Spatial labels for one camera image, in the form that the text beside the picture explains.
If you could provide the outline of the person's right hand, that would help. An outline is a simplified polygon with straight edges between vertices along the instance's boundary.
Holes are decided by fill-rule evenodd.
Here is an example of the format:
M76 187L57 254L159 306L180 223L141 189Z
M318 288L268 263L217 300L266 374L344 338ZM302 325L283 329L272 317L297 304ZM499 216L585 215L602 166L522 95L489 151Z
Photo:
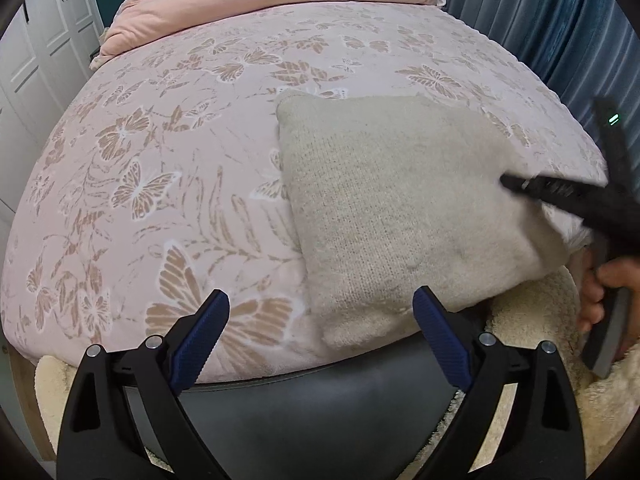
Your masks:
M634 257L618 258L597 268L594 264L593 251L587 249L584 252L578 314L578 327L583 333L589 332L593 326L602 321L604 315L602 301L605 287L626 288L631 292L627 330L620 340L620 348L616 354L616 360L621 360L628 350L637 343L640 335L639 259Z

